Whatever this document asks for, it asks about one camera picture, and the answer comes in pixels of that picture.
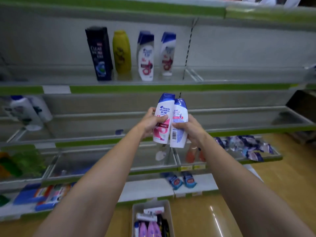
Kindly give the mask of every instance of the person's right hand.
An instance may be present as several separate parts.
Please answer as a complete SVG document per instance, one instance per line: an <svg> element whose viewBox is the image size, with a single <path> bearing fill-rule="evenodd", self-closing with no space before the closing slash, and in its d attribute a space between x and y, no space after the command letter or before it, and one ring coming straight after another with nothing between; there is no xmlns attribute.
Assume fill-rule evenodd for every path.
<svg viewBox="0 0 316 237"><path fill-rule="evenodd" d="M172 125L177 129L184 129L188 133L188 139L198 147L202 146L203 140L208 136L208 133L191 114L189 114L188 122L172 123Z"/></svg>

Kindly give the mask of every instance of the plastic bin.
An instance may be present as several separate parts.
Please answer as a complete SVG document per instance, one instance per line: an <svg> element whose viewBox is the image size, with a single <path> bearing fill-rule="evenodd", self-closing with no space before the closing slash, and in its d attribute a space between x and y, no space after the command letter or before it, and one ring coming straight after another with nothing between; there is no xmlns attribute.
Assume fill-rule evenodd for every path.
<svg viewBox="0 0 316 237"><path fill-rule="evenodd" d="M168 200L151 200L151 201L148 201L146 203L139 203L139 204L133 205L132 237L135 236L134 223L136 221L136 214L137 213L144 213L144 209L162 207L162 206L165 208L165 212L162 214L162 217L168 221L169 230L170 230L170 237L174 237L172 217L171 217L171 209L170 209L170 203Z"/></svg>

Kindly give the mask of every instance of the floor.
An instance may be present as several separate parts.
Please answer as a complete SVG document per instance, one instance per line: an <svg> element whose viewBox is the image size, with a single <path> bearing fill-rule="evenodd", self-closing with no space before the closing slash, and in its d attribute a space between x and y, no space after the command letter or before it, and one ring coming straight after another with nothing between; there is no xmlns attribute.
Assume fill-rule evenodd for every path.
<svg viewBox="0 0 316 237"><path fill-rule="evenodd" d="M316 148L286 134L264 135L283 160L252 165L265 184L283 198L316 233ZM170 202L175 236L242 236L219 193ZM32 236L42 220L0 223L1 236ZM106 237L131 236L132 210L116 208Z"/></svg>

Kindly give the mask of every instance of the forearm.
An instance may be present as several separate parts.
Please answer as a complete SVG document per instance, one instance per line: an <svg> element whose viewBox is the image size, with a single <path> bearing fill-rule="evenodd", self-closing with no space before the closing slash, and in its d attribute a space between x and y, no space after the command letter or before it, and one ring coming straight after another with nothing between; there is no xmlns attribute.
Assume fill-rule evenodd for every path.
<svg viewBox="0 0 316 237"><path fill-rule="evenodd" d="M314 236L290 207L206 135L202 150L244 236Z"/></svg>
<svg viewBox="0 0 316 237"><path fill-rule="evenodd" d="M34 236L103 237L142 134L143 130L136 126L121 139L74 185Z"/></svg>

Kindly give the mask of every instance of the yellow bottle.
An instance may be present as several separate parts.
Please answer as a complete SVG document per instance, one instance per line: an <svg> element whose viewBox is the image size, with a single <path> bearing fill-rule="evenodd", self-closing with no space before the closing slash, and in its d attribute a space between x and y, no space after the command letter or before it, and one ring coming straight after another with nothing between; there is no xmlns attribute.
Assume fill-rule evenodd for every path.
<svg viewBox="0 0 316 237"><path fill-rule="evenodd" d="M113 53L116 71L119 74L129 72L132 67L131 47L128 37L123 30L114 32Z"/></svg>

